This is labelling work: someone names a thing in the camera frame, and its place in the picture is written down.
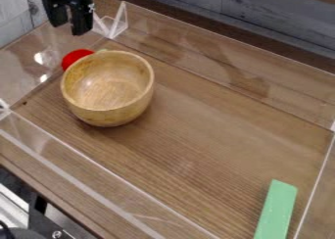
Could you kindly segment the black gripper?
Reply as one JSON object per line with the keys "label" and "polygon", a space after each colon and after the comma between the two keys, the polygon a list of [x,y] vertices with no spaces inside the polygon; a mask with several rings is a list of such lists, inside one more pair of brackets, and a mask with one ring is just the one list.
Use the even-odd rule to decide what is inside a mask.
{"label": "black gripper", "polygon": [[92,0],[41,0],[41,3],[53,27],[68,23],[65,5],[74,4],[70,6],[72,34],[82,35],[92,29],[94,10]]}

